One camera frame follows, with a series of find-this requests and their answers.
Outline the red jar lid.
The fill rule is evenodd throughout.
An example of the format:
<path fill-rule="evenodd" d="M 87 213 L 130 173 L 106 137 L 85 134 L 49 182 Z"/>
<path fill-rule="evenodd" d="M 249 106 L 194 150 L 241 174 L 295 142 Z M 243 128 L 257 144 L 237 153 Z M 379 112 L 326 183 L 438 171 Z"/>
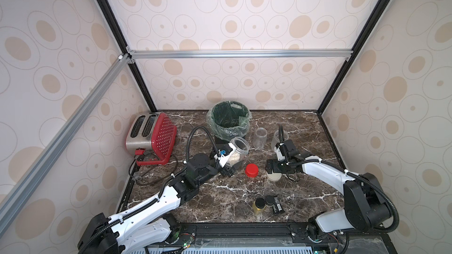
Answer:
<path fill-rule="evenodd" d="M 258 168 L 258 166 L 257 166 L 256 164 L 254 164 L 254 163 L 249 163 L 249 164 L 246 166 L 245 173 L 246 173 L 246 175 L 247 175 L 249 178 L 256 178 L 256 177 L 258 176 L 258 174 L 259 174 L 259 168 Z"/>

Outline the red lid oatmeal jar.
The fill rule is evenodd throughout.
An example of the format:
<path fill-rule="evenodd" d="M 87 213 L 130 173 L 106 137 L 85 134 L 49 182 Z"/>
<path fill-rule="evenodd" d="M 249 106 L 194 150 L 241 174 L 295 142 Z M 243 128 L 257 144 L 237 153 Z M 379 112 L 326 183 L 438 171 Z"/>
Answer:
<path fill-rule="evenodd" d="M 253 138 L 253 147 L 263 149 L 267 142 L 268 132 L 265 128 L 257 128 Z"/>

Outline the clear oatmeal jar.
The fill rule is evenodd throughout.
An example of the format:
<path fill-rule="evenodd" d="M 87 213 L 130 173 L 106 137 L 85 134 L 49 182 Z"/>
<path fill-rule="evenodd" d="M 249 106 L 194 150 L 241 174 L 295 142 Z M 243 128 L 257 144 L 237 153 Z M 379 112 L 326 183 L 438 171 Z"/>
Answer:
<path fill-rule="evenodd" d="M 283 135 L 284 135 L 284 139 L 285 139 L 285 140 L 288 140 L 288 139 L 289 139 L 289 134 L 288 134 L 286 131 L 284 131 Z M 272 151 L 274 150 L 275 146 L 276 146 L 279 142 L 280 142 L 280 139 L 279 139 L 279 130 L 276 130 L 275 133 L 274 133 L 274 135 L 273 135 L 273 138 L 272 138 L 272 141 L 271 141 L 271 145 L 270 145 L 270 148 L 271 148 Z"/>

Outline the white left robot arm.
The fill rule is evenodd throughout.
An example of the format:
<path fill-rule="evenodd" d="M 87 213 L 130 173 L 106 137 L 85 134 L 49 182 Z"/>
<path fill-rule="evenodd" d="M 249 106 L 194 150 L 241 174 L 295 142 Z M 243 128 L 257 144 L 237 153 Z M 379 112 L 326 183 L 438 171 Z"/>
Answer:
<path fill-rule="evenodd" d="M 190 155 L 186 146 L 186 165 L 171 175 L 159 193 L 123 212 L 93 217 L 78 243 L 80 254 L 130 254 L 156 242 L 174 240 L 179 226 L 170 211 L 193 199 L 202 184 L 217 174 L 231 175 L 233 168 L 247 155 L 247 141 L 233 138 L 210 154 Z"/>

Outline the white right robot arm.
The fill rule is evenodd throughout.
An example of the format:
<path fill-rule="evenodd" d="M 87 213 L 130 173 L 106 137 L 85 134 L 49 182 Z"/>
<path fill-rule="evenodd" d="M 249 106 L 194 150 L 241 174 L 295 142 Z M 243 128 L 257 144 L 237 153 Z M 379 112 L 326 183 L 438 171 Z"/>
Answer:
<path fill-rule="evenodd" d="M 313 241 L 337 230 L 391 233 L 399 227 L 399 212 L 373 174 L 357 174 L 310 152 L 300 152 L 292 140 L 285 138 L 282 126 L 278 128 L 278 142 L 274 152 L 277 157 L 267 161 L 267 174 L 290 177 L 302 173 L 313 176 L 343 196 L 342 208 L 323 212 L 309 219 L 307 232 Z"/>

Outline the black trash bin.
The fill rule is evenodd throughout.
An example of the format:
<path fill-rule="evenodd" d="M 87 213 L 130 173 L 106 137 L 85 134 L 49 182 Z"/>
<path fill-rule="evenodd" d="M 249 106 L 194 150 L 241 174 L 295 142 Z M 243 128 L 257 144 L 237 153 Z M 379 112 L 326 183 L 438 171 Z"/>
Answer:
<path fill-rule="evenodd" d="M 219 138 L 219 137 L 217 137 L 217 136 L 214 136 L 214 141 L 215 141 L 215 143 L 216 143 L 217 145 L 225 145 L 225 144 L 228 144 L 228 143 L 231 142 L 230 139 L 224 140 L 224 139 L 221 139 L 221 138 Z"/>

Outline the dark spice jar black lid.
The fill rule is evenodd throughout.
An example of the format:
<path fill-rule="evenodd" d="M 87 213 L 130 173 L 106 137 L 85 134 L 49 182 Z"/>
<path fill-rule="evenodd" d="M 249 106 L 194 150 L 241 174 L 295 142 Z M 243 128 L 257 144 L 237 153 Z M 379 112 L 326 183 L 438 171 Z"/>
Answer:
<path fill-rule="evenodd" d="M 265 202 L 269 208 L 275 210 L 275 197 L 273 195 L 267 195 L 265 197 Z"/>

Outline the small black box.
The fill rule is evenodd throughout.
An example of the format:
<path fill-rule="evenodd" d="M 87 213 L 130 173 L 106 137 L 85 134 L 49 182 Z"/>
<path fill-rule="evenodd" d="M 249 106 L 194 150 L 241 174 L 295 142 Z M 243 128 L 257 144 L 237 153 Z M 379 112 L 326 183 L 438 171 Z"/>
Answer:
<path fill-rule="evenodd" d="M 278 197 L 274 196 L 273 200 L 274 200 L 274 203 L 273 203 L 273 214 L 274 215 L 283 214 L 285 212 L 285 210 L 283 209 Z"/>

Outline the yellow spice jar black lid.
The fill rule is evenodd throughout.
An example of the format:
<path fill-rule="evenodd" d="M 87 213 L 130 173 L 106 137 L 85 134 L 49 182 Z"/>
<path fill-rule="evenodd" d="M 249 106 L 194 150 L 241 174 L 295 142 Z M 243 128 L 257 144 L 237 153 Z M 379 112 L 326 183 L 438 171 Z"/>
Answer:
<path fill-rule="evenodd" d="M 253 211 L 256 215 L 259 215 L 262 213 L 263 210 L 266 208 L 266 200 L 264 198 L 257 198 L 253 202 Z"/>

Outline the red polka dot toaster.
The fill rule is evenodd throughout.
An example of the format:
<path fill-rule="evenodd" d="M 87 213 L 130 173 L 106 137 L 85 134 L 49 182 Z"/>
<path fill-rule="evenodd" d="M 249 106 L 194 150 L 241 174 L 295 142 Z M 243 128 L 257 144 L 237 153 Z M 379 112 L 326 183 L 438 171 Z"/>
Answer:
<path fill-rule="evenodd" d="M 177 127 L 163 112 L 136 117 L 125 140 L 127 151 L 140 166 L 165 165 L 172 155 Z"/>

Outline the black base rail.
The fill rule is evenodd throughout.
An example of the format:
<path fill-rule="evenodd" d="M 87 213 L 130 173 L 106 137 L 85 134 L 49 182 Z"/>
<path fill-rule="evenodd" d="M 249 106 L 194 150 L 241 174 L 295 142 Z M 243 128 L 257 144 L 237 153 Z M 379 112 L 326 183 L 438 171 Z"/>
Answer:
<path fill-rule="evenodd" d="M 309 223 L 182 223 L 177 234 L 169 241 L 154 246 L 179 248 L 190 243 L 192 248 L 225 246 L 310 246 L 315 251 L 334 253 L 348 246 L 347 253 L 395 254 L 388 235 L 376 232 L 361 233 L 356 230 L 334 230 L 323 233 Z"/>

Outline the aluminium frame rail back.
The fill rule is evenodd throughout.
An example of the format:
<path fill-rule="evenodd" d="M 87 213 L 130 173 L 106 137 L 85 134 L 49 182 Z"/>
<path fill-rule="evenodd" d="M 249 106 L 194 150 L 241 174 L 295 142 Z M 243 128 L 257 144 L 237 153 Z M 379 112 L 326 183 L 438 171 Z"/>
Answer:
<path fill-rule="evenodd" d="M 140 59 L 350 58 L 352 54 L 351 49 L 130 50 L 120 58 L 134 62 Z"/>

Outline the aluminium frame rail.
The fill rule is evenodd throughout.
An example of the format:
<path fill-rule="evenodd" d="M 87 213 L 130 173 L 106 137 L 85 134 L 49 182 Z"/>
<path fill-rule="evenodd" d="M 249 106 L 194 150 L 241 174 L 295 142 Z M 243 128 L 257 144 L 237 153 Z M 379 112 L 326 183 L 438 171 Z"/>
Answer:
<path fill-rule="evenodd" d="M 130 54 L 122 54 L 102 77 L 100 82 L 82 101 L 70 119 L 62 126 L 49 145 L 43 150 L 21 180 L 14 186 L 5 201 L 1 203 L 1 235 L 14 222 L 29 198 L 49 173 L 99 101 L 103 98 L 118 74 L 128 64 Z"/>
<path fill-rule="evenodd" d="M 130 50 L 120 58 L 134 62 L 140 59 L 350 58 L 352 54 L 351 49 Z"/>

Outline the aluminium frame rail left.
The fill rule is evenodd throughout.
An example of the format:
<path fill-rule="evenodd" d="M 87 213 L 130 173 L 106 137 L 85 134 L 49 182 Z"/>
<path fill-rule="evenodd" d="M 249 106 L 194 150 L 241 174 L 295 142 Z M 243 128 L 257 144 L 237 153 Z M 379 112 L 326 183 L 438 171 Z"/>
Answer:
<path fill-rule="evenodd" d="M 100 82 L 82 101 L 70 119 L 62 126 L 49 145 L 43 150 L 21 180 L 14 186 L 5 201 L 1 203 L 1 235 L 14 222 L 29 198 L 49 173 L 99 101 L 103 98 L 118 74 L 128 64 L 130 54 L 122 54 L 102 77 Z"/>

